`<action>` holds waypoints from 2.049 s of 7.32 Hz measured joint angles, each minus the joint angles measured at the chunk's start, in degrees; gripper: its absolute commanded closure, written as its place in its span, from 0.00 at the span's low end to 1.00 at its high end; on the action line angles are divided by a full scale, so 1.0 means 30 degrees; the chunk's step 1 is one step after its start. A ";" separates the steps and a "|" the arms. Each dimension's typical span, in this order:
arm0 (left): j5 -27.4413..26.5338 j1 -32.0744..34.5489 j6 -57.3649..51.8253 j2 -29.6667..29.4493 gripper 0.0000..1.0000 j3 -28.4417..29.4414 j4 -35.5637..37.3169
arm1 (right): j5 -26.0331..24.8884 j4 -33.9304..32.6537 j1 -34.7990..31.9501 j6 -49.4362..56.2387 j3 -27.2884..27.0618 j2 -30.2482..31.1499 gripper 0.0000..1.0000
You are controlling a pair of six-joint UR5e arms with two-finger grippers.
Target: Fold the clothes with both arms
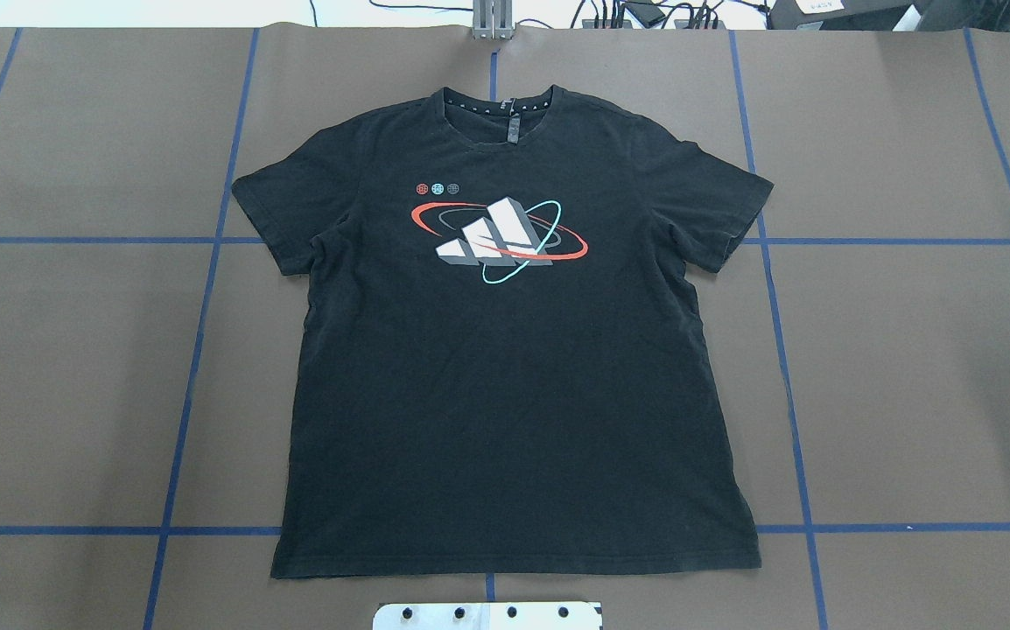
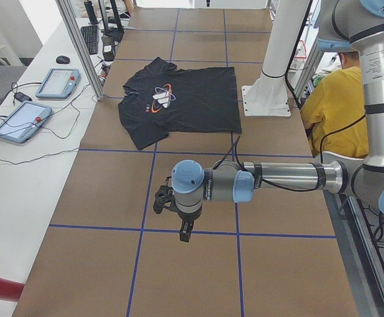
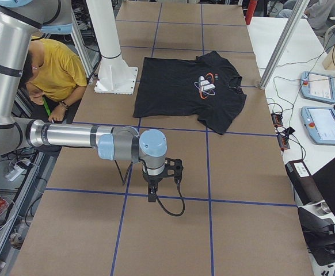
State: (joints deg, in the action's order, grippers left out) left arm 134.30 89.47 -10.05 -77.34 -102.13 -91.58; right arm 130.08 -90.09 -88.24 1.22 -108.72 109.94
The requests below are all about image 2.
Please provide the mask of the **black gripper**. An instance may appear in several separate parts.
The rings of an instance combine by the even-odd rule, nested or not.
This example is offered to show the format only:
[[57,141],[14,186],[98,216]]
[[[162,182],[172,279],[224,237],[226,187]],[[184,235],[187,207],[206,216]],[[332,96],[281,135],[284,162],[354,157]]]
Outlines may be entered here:
[[[164,209],[175,213],[179,211],[176,205],[173,188],[169,186],[169,181],[171,178],[171,176],[168,176],[165,179],[165,183],[159,187],[158,191],[154,195],[153,210],[156,214],[161,214]],[[182,221],[179,230],[179,239],[182,242],[189,242],[192,230],[192,222]]]

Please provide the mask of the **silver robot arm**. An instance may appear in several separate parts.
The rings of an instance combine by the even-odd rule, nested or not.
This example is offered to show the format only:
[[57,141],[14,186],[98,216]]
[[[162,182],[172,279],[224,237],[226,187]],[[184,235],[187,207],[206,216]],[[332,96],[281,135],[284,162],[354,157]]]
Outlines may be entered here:
[[323,1],[318,45],[324,52],[356,50],[360,55],[368,155],[350,158],[314,144],[308,164],[240,162],[221,159],[212,168],[178,162],[156,192],[153,209],[177,213],[179,238],[187,242],[206,201],[248,202],[259,188],[291,192],[326,190],[358,198],[384,214],[384,1]]

